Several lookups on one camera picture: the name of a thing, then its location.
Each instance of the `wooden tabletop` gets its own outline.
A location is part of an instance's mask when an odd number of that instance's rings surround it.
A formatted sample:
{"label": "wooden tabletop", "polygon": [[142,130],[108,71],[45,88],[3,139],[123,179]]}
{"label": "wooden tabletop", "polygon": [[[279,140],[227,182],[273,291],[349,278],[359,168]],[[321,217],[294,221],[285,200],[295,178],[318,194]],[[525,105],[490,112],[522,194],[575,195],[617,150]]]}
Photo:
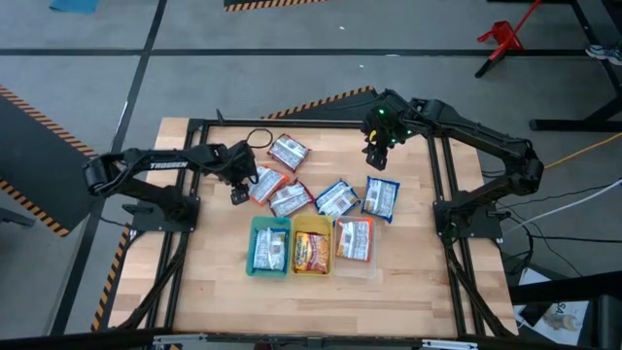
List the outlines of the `wooden tabletop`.
{"label": "wooden tabletop", "polygon": [[[157,149],[183,148],[188,119],[162,120]],[[248,127],[211,127],[208,142],[228,146],[246,138]],[[455,336],[447,266],[436,237],[434,201],[427,142],[417,137],[389,153],[386,170],[365,163],[363,135],[355,129],[271,128],[288,133],[311,148],[294,177],[314,195],[343,179],[359,197],[366,177],[400,182],[392,224],[376,219],[377,271],[371,280],[352,277],[290,276],[285,280],[252,278],[245,273],[250,222],[270,215],[254,202],[231,205],[230,187],[213,176],[201,179],[201,209],[190,245],[179,293],[174,330],[186,333],[320,333],[334,335]],[[251,144],[261,144],[256,133]],[[474,149],[452,142],[461,190],[482,184]],[[258,165],[287,172],[256,150]],[[176,171],[150,172],[148,181],[172,185]],[[447,183],[444,186],[448,195]],[[353,210],[354,215],[360,208]],[[317,214],[312,205],[301,213]],[[162,233],[148,232],[126,254],[109,326],[129,316],[153,284]],[[478,289],[507,328],[516,331],[497,247],[487,239],[470,239]],[[463,291],[467,328],[470,308]],[[158,312],[162,324],[164,307]]]}

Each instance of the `snack packet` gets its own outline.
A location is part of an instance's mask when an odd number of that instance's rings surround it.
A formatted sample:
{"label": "snack packet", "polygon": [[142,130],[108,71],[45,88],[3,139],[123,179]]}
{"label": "snack packet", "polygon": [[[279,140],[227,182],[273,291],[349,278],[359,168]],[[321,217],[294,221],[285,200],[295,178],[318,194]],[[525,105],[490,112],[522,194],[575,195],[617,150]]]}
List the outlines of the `snack packet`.
{"label": "snack packet", "polygon": [[336,256],[346,259],[369,262],[373,220],[344,222],[337,219],[337,252]]}
{"label": "snack packet", "polygon": [[330,244],[321,234],[298,231],[295,234],[294,270],[328,273]]}
{"label": "snack packet", "polygon": [[367,176],[367,191],[361,212],[379,216],[390,224],[393,220],[398,189],[397,182]]}
{"label": "snack packet", "polygon": [[268,150],[268,154],[283,163],[291,172],[295,172],[307,158],[309,151],[308,148],[293,140],[289,135],[282,134],[274,141]]}
{"label": "snack packet", "polygon": [[257,174],[258,182],[249,184],[249,196],[259,205],[265,204],[265,201],[279,186],[290,180],[287,175],[265,166],[258,166]]}
{"label": "snack packet", "polygon": [[284,228],[268,228],[257,232],[253,268],[284,270],[286,255],[286,235]]}
{"label": "snack packet", "polygon": [[296,179],[268,199],[270,210],[275,217],[287,217],[294,211],[313,201],[313,195]]}
{"label": "snack packet", "polygon": [[343,180],[318,195],[315,207],[321,215],[340,217],[361,203],[354,190]]}

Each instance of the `green plastic container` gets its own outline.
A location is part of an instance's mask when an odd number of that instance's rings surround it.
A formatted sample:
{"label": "green plastic container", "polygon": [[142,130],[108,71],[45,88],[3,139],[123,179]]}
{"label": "green plastic container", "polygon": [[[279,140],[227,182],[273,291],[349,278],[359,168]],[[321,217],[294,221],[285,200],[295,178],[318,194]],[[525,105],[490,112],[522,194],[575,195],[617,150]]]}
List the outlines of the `green plastic container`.
{"label": "green plastic container", "polygon": [[[285,268],[283,271],[270,271],[253,268],[255,260],[255,246],[257,244],[257,232],[267,228],[286,228],[285,234]],[[252,277],[285,278],[288,275],[290,264],[290,240],[292,239],[292,221],[288,218],[254,217],[251,221],[251,236],[249,239],[249,252],[246,255],[246,274]]]}

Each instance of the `red stand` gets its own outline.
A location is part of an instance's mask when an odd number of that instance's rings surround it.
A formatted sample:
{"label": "red stand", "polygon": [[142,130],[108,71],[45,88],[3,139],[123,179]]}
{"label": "red stand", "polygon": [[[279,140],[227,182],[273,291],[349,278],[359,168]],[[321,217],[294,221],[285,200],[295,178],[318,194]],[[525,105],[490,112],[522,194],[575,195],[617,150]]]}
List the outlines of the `red stand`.
{"label": "red stand", "polygon": [[505,57],[505,52],[507,50],[522,51],[525,49],[523,48],[523,44],[521,44],[521,41],[518,40],[516,34],[521,29],[523,24],[525,24],[527,18],[532,15],[532,13],[541,3],[542,0],[534,1],[527,13],[523,16],[521,21],[516,26],[515,30],[512,29],[512,25],[507,20],[498,21],[493,24],[493,29],[477,38],[477,41],[481,43],[493,36],[495,37],[495,40],[497,40],[499,46],[493,51],[493,53],[491,53],[490,56],[488,56],[488,60],[486,60],[486,63],[484,63],[484,65],[477,71],[477,73],[475,73],[475,78],[483,77],[484,74],[486,74],[486,72],[488,72],[495,63]]}

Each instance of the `plastic container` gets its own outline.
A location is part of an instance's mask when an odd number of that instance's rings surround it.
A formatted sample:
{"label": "plastic container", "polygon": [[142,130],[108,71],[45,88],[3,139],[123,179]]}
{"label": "plastic container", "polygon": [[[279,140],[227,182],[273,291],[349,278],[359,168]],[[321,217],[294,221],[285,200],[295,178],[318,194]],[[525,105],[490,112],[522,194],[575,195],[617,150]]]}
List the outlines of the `plastic container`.
{"label": "plastic container", "polygon": [[[369,237],[369,251],[367,253],[367,261],[355,260],[337,257],[337,248],[339,247],[339,240],[341,239],[341,232],[343,227],[342,223],[352,223],[366,221],[370,224],[370,237]],[[377,270],[377,254],[376,247],[378,245],[378,230],[376,229],[373,219],[365,217],[350,217],[342,216],[334,221],[334,264],[333,273],[335,276],[340,277],[354,277],[372,279],[376,276]]]}
{"label": "plastic container", "polygon": [[[315,232],[325,235],[328,238],[328,273],[317,271],[295,271],[294,255],[295,255],[295,234],[298,231]],[[292,219],[292,230],[290,232],[290,272],[293,275],[301,276],[330,276],[332,274],[332,265],[334,263],[334,239],[332,237],[332,217],[323,215],[295,215]]]}
{"label": "plastic container", "polygon": [[[257,245],[257,232],[267,228],[286,228],[285,234],[285,268],[282,271],[271,271],[253,268],[255,260],[255,246]],[[251,236],[249,239],[249,251],[246,257],[246,274],[252,277],[285,278],[288,275],[288,264],[292,241],[292,221],[288,218],[254,217],[251,221]]]}

